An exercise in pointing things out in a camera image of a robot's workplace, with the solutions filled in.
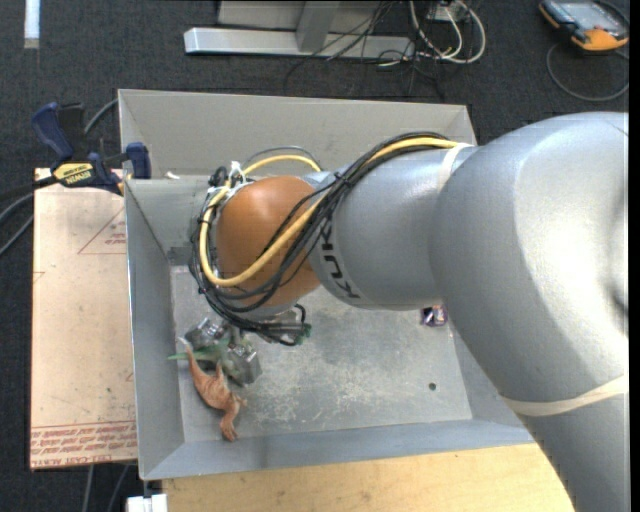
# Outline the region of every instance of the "gray robot arm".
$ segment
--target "gray robot arm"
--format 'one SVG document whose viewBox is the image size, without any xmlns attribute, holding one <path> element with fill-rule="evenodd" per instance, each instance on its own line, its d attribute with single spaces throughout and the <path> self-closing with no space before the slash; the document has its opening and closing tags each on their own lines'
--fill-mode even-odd
<svg viewBox="0 0 640 512">
<path fill-rule="evenodd" d="M 561 116 L 451 151 L 363 179 L 313 269 L 353 306 L 446 303 L 577 510 L 630 510 L 628 115 Z"/>
</svg>

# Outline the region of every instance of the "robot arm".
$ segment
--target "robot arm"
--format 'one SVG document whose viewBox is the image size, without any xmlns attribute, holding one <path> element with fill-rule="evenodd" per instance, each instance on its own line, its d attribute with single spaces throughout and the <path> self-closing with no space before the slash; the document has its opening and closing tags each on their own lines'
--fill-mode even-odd
<svg viewBox="0 0 640 512">
<path fill-rule="evenodd" d="M 238 191 L 217 212 L 210 302 L 240 328 L 271 325 L 318 283 L 355 307 L 445 303 L 577 509 L 630 510 L 628 115 L 557 117 L 480 148 L 383 150 Z"/>
</svg>

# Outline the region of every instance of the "cardboard sheet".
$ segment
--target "cardboard sheet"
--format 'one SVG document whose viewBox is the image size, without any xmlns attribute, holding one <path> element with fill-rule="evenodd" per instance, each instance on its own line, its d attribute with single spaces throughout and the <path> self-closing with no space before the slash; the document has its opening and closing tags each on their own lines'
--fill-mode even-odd
<svg viewBox="0 0 640 512">
<path fill-rule="evenodd" d="M 32 469 L 137 458 L 124 200 L 35 193 Z"/>
</svg>

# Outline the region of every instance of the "gray bin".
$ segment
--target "gray bin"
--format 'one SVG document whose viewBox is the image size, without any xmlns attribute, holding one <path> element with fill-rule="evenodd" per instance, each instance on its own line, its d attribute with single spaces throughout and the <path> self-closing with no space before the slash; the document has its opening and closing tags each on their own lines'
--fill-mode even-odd
<svg viewBox="0 0 640 512">
<path fill-rule="evenodd" d="M 141 478 L 533 442 L 454 326 L 421 326 L 417 311 L 360 310 L 323 289 L 301 300 L 313 326 L 303 345 L 254 339 L 264 373 L 234 389 L 248 407 L 233 443 L 186 363 L 167 359 L 182 350 L 178 336 L 204 317 L 217 321 L 187 268 L 213 170 L 279 145 L 302 146 L 334 169 L 415 130 L 473 144 L 465 107 L 128 90 L 119 99 L 123 148 L 143 142 L 153 165 L 151 180 L 128 180 L 125 192 Z"/>
</svg>

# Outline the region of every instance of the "black carpet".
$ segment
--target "black carpet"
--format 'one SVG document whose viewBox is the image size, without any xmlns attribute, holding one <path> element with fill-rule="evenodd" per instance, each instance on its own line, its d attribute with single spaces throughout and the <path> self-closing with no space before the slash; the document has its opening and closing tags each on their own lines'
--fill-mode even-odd
<svg viewBox="0 0 640 512">
<path fill-rule="evenodd" d="M 437 76 L 436 83 L 418 73 L 412 78 L 405 65 L 186 56 L 183 33 L 215 21 L 210 1 L 42 0 L 40 49 L 26 50 L 25 2 L 3 0 L 0 195 L 27 185 L 34 167 L 53 162 L 52 152 L 37 141 L 30 126 L 38 108 L 51 101 L 83 102 L 92 115 L 120 88 L 464 104 L 479 144 L 560 114 L 628 111 L 628 92 L 593 103 L 553 83 L 545 59 L 559 37 L 538 12 L 537 0 L 469 3 L 486 27 L 486 52 L 466 66 L 427 63 L 421 71 Z M 612 3 L 629 16 L 629 0 Z M 406 6 L 398 2 L 377 30 L 404 32 L 406 27 Z M 552 64 L 558 78 L 582 95 L 607 95 L 628 80 L 628 60 L 585 58 L 568 45 L 558 47 Z M 119 150 L 113 113 L 92 133 L 96 144 L 99 139 L 107 154 Z M 0 204 L 0 211 L 7 204 Z M 0 227 L 0 246 L 30 212 L 29 203 Z M 0 511 L 76 512 L 82 507 L 87 468 L 32 472 L 28 467 L 32 234 L 27 230 L 0 256 Z M 89 510 L 106 509 L 122 470 L 119 464 L 96 467 Z M 142 490 L 135 468 L 130 468 L 114 510 L 120 510 L 126 496 Z"/>
</svg>

